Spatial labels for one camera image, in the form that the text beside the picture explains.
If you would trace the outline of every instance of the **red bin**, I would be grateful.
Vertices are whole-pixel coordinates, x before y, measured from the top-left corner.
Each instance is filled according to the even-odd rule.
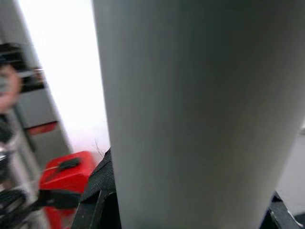
[[[56,166],[63,161],[76,157],[81,161],[78,166],[56,173]],[[95,167],[96,162],[89,151],[81,151],[56,158],[47,164],[40,179],[40,189],[64,189],[82,194]],[[44,210],[52,229],[70,227],[74,209],[57,210],[53,207],[45,207]]]

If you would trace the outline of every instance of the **white cylindrical pole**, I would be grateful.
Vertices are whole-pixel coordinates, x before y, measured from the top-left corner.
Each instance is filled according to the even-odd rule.
[[[305,113],[305,4],[96,0],[124,229],[258,229]]]

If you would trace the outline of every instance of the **black fabric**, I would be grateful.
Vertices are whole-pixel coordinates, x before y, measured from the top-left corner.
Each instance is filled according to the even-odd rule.
[[[9,122],[5,115],[0,114],[0,142],[8,143],[13,137],[13,130],[9,125]]]
[[[10,153],[5,151],[0,152],[0,184],[3,183],[10,175],[9,162]]]
[[[102,195],[104,197],[112,192],[115,192],[115,182],[110,149],[106,152],[103,160],[98,164],[98,166],[90,175],[88,185],[81,197],[81,202],[89,199],[99,191],[102,191]]]

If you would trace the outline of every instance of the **gray panel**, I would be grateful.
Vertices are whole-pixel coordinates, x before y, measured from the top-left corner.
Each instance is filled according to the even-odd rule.
[[[25,128],[57,120],[44,89],[22,93],[17,102],[17,108]]]
[[[35,144],[34,154],[41,169],[50,160],[69,154],[68,147],[58,126],[50,132],[34,135],[31,138]]]

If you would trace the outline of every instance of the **red container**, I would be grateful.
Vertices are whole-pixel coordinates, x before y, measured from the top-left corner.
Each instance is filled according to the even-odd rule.
[[[56,169],[53,167],[58,166],[63,161],[76,157],[81,160],[81,163],[78,166],[55,174]],[[89,176],[95,167],[95,160],[89,151],[81,151],[56,158],[47,164],[40,179],[40,189],[64,189],[83,193],[88,183]],[[52,229],[69,228],[70,221],[73,220],[72,217],[75,212],[74,209],[57,210],[53,207],[45,207],[44,210]]]

